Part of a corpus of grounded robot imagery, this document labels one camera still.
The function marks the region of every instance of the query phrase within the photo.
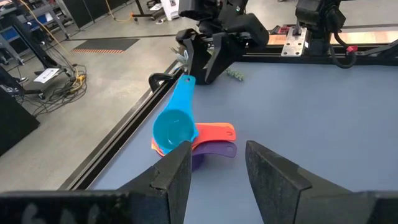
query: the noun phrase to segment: black bracket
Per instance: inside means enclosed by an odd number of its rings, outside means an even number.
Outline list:
[[[160,87],[160,81],[168,81],[172,80],[173,78],[175,78],[175,75],[166,73],[153,73],[148,78],[150,90],[152,90],[152,92],[155,92],[155,90]]]

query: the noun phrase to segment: black cable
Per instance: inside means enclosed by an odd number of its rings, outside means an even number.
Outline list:
[[[335,36],[336,41],[337,41],[339,44],[341,44],[345,49],[347,49],[347,48],[349,47],[349,45],[346,44],[346,43],[340,38],[340,36],[338,35],[337,32],[334,33],[334,36]],[[334,63],[335,65],[339,66],[340,68],[351,68],[351,67],[356,63],[356,54],[355,54],[354,51],[351,51],[351,52],[348,53],[348,55],[351,57],[350,63],[347,64],[347,65],[343,65],[342,63],[340,63],[340,62],[337,60],[337,57],[336,57],[336,54],[335,54],[335,50],[334,50],[334,48],[333,48],[333,46],[332,46],[331,44],[329,44],[329,49],[330,49],[331,57],[332,57],[332,59],[333,59],[333,63]]]

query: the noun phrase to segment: white paper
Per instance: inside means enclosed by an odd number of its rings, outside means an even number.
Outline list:
[[[150,9],[150,11],[158,11],[159,9],[161,9],[163,6],[162,6],[162,3],[157,3],[156,5],[154,5],[154,7],[152,7],[151,9]]]
[[[58,75],[59,68],[48,68],[44,70],[35,80],[34,82],[41,82],[41,83],[46,83],[53,77]]]
[[[51,14],[50,14],[50,13],[46,13],[46,14],[45,14],[45,19],[47,20],[47,22],[52,21],[52,16],[51,16]]]

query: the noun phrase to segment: purple measuring cup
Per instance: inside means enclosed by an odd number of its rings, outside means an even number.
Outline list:
[[[197,146],[192,152],[192,172],[197,170],[205,160],[206,154],[215,154],[234,158],[238,148],[236,145],[229,141],[210,141],[204,142]]]

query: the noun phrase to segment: wooden board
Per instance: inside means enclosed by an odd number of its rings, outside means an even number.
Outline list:
[[[347,44],[386,44],[398,39],[398,31],[347,32],[340,37]],[[285,35],[270,35],[268,45],[284,45],[285,41]],[[337,44],[333,36],[330,42]]]

